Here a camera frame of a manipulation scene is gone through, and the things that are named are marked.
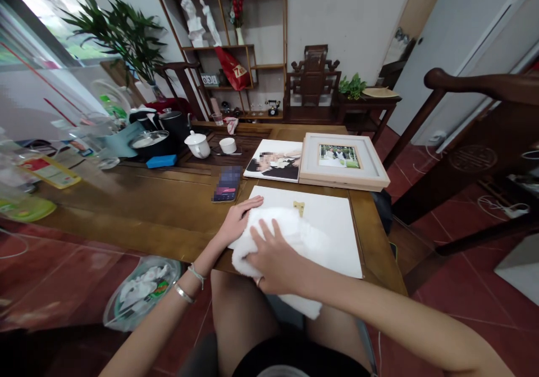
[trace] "white lidded cup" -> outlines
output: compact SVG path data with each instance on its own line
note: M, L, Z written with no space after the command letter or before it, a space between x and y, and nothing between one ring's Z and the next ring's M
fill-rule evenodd
M191 135L184 140L184 143L189 146L189 149L197 158L206 158L210 154L208 141L203 134L195 133L191 130Z
M236 152L236 141L231 137L222 139L219 142L219 145L221 146L221 150L223 150L223 153L225 154L232 154Z

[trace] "white statue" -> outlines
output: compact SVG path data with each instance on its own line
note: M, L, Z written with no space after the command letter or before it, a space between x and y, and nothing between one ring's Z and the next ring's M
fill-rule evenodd
M215 42L214 47L216 46L223 46L221 43L221 37L219 36L219 32L217 32L217 28L215 27L215 21L213 20L212 12L209 10L209 6L204 4L204 0L200 0L200 4L202 4L202 12L204 15L206 15L206 25L208 25L209 32L213 36L213 41Z
M187 16L189 17L187 26L189 28L189 39L191 39L193 47L204 47L202 35L206 32L206 29L200 23L195 4L191 0L181 0L181 7L187 12Z

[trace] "red cable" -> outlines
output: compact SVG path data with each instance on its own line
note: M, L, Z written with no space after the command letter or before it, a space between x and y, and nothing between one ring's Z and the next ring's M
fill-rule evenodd
M57 93L59 93L59 95L64 98L67 102L69 102L69 104L71 106L73 106L77 111L79 111L80 113L84 114L79 108L77 108L73 102L71 102L69 99L67 99L65 96L63 96L63 94L58 91L49 81L47 81L47 79L45 77L43 77L40 73L38 73L31 65L29 65L28 63L26 63L23 59L21 59L17 53L15 53L13 50L9 49L9 47L3 43L3 42L0 42L0 44L2 46L4 46L11 54L13 54L17 59L19 59L21 61L22 64L24 64L26 67L28 67L30 70L32 70L39 78L41 78L43 81L45 81L47 83L47 85L49 87L51 87L54 91L56 91Z
M56 112L58 112L60 115L62 115L62 117L63 117L65 120L67 120L67 121L68 121L70 124L72 124L73 126L77 127L77 125L74 124L73 122L71 122L67 116L65 116L65 115L64 115L64 114L63 114L57 107L55 107L55 106L51 103L51 101L49 101L47 98L43 98L43 99L44 99L45 102L47 102L50 106L52 106L52 107L56 110Z

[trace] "red bag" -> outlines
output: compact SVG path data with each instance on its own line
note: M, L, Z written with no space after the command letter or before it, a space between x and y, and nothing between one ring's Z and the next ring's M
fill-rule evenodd
M222 47L216 47L217 57L223 67L223 72L228 78L230 85L236 91L241 91L251 85L249 72L230 53L225 52Z

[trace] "bracelet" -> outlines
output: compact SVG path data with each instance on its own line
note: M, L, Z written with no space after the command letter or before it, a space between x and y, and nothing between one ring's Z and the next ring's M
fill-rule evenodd
M204 290L204 281L207 279L205 278L204 276L202 276L201 274L197 273L197 271L195 270L195 264L194 263L191 263L191 266L189 266L187 268L187 270L193 272L193 274L195 275L195 277L197 279L200 280L200 282L202 283L202 290Z
M191 297L189 297L189 295L184 292L180 286L178 286L178 282L174 283L174 288L176 289L176 291L178 292L178 294L185 300L187 301L189 304L193 304L195 302L195 300L193 300Z

